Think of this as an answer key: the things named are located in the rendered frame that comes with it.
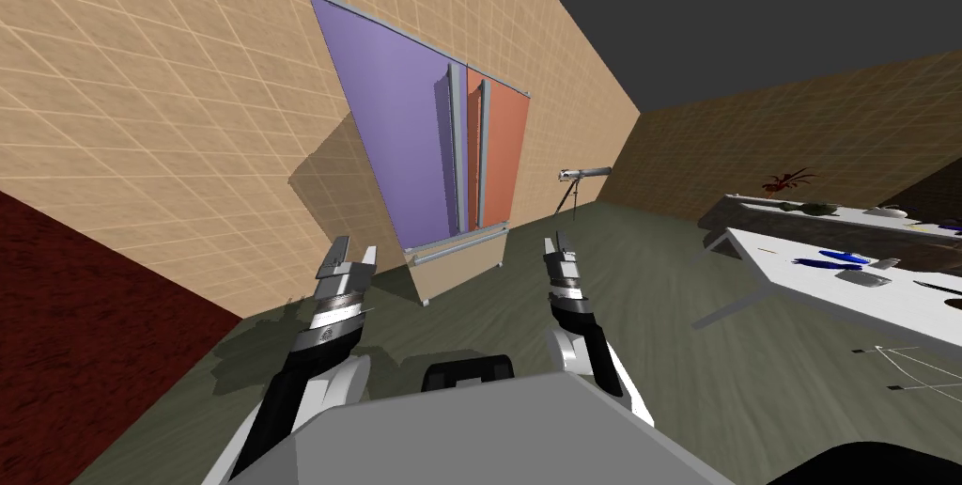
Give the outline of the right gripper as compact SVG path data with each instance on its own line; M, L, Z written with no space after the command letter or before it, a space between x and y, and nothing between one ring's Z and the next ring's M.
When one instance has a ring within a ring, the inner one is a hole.
M581 277L575 251L563 230L544 240L545 263L552 292L581 290Z

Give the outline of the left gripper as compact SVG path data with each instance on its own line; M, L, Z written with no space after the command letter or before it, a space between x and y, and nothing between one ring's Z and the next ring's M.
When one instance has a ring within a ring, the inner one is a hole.
M361 262L344 262L349 248L349 236L338 236L330 247L330 261L324 261L316 279L316 298L331 298L353 292L364 293L371 285L377 268L377 247L366 248Z

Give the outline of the grey fridge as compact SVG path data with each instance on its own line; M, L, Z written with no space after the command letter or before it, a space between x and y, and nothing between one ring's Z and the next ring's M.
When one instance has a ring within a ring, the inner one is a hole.
M502 265L525 91L340 0L311 0L416 298Z

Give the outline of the grey telescope on tripod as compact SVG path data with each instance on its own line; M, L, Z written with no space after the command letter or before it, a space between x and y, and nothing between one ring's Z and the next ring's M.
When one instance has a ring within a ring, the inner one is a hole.
M561 209L565 206L569 198L572 199L572 218L575 219L577 216L578 207L578 196L579 187L581 181L586 178L593 177L607 177L612 173L612 168L610 166L591 168L585 170L561 170L558 174L558 180L561 182L567 182L568 188L566 189L561 201L559 202L553 216L557 215Z

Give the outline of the beige fridge drawer front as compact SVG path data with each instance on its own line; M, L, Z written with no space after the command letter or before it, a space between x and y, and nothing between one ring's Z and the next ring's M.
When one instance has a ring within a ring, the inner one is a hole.
M442 251L503 227L509 227L510 229L508 222L502 222L467 233L460 233L460 235L441 241L404 249L404 258L417 295L416 301L422 306L427 306L431 298L462 285L491 268L502 266L508 233L502 237L482 242L418 266L413 266L411 262L415 255L424 256Z

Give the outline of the orange fridge door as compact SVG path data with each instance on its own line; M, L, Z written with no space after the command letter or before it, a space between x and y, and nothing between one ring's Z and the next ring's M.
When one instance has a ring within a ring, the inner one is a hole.
M530 105L530 97L472 68L467 69L467 160L468 160L468 223L471 230L479 229L476 222L478 194L478 122L480 110L479 87L487 78L490 83L489 146L485 226L510 219L517 175L520 167L523 137Z

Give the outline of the purple fridge door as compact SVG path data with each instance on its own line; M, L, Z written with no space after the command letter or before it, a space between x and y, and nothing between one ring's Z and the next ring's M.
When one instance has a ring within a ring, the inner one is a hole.
M342 1L310 1L399 245L459 235L447 72L465 64Z

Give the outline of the dark counter with plant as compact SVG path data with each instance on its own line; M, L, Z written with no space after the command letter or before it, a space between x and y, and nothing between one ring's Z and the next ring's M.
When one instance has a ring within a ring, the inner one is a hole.
M903 268L962 277L962 222L923 223L895 205L858 209L835 204L832 213L811 215L787 211L783 204L771 198L724 196L698 220L698 227L708 230L704 246L735 228L869 258L897 258Z

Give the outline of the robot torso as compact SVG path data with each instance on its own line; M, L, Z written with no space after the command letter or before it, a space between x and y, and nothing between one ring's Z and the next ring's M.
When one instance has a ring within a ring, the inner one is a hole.
M734 485L567 371L339 405L226 485Z

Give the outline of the white table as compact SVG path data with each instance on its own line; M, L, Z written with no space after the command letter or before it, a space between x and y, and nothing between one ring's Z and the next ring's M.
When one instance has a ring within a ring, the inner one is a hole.
M817 246L730 227L697 257L706 256L724 242L735 247L758 279L759 288L695 321L692 328L704 328L772 293L781 293L839 318L962 361L962 310L944 303L950 298L949 293L920 284L962 291L962 278L897 267L884 270L864 267L869 274L890 280L886 285L867 288L837 277L832 270L795 262L817 257Z

